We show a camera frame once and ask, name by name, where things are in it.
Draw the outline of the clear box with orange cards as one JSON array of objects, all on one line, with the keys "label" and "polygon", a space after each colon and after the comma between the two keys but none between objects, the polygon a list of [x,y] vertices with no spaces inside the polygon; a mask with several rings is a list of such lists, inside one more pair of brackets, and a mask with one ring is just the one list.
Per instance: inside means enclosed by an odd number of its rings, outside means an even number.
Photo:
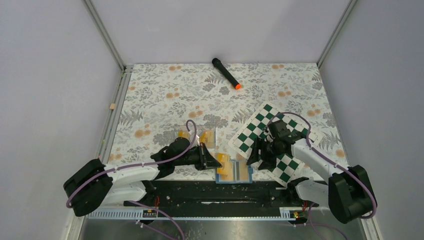
[{"label": "clear box with orange cards", "polygon": [[[173,127],[174,135],[176,138],[182,137],[189,141],[192,140],[193,125],[189,124],[190,130],[187,130],[185,125],[175,125]],[[203,124],[196,126],[196,137],[199,143],[205,144],[208,149],[214,149],[216,147],[216,127],[210,124]]]}]

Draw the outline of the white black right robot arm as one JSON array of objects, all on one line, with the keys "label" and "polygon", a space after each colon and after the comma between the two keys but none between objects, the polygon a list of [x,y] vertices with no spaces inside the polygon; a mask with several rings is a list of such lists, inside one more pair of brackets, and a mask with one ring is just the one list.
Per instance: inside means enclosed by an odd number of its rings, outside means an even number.
[{"label": "white black right robot arm", "polygon": [[315,149],[309,134],[290,131],[283,120],[265,128],[270,140],[257,137],[252,144],[247,164],[260,162],[259,170],[277,166],[277,158],[285,155],[302,161],[320,175],[324,183],[308,177],[299,177],[287,184],[287,201],[299,206],[304,201],[328,208],[341,223],[372,218],[377,210],[367,171],[360,165],[349,166],[331,160]]}]

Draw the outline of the blue card holder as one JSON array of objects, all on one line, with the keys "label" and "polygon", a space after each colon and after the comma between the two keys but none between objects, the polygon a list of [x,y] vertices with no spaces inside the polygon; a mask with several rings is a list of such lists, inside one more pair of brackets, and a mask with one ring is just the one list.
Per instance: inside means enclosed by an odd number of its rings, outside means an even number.
[{"label": "blue card holder", "polygon": [[231,160],[233,163],[233,178],[230,179],[225,179],[225,178],[221,178],[218,174],[217,174],[217,170],[215,173],[215,182],[217,184],[251,184],[253,182],[253,168],[248,165],[248,173],[249,173],[249,181],[247,182],[242,182],[239,180],[239,162],[245,162],[245,161],[234,161]]}]

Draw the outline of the orange credit card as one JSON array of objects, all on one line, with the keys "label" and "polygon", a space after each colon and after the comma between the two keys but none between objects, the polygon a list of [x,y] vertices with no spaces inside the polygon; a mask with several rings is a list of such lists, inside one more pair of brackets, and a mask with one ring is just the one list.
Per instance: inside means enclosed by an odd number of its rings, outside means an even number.
[{"label": "orange credit card", "polygon": [[249,166],[245,162],[238,163],[238,176],[241,182],[249,181]]},{"label": "orange credit card", "polygon": [[222,179],[231,179],[234,176],[233,162],[230,159],[230,156],[226,153],[217,153],[216,159],[221,164],[221,167],[216,169],[216,173]]}]

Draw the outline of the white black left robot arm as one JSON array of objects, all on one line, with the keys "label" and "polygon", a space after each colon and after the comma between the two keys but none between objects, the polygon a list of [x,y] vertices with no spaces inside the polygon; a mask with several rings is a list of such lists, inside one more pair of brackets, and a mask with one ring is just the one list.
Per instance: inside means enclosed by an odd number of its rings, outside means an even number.
[{"label": "white black left robot arm", "polygon": [[194,166],[198,171],[222,167],[203,142],[184,137],[176,138],[150,158],[147,163],[116,165],[103,164],[98,158],[90,160],[63,184],[66,207],[81,217],[100,206],[125,201],[148,206],[154,202],[155,192],[146,182],[167,177],[179,166]]}]

